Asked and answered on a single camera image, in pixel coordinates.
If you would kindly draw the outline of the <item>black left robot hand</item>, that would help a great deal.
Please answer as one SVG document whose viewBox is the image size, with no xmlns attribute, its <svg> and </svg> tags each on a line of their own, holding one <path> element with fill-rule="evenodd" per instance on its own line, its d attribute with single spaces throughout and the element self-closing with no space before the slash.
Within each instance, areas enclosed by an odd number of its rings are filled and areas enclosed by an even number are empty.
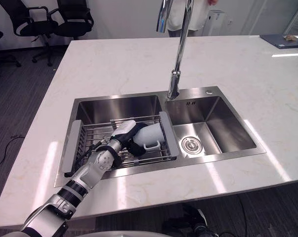
<svg viewBox="0 0 298 237">
<path fill-rule="evenodd" d="M 135 157 L 145 154 L 145 149 L 143 145 L 138 145 L 134 141 L 134 136 L 142 129 L 148 125 L 139 122 L 136 123 L 135 120 L 127 120 L 123 122 L 117 129 L 112 133 L 110 140 L 117 140 L 120 142 L 122 149 L 126 148 L 129 153 Z"/>
</svg>

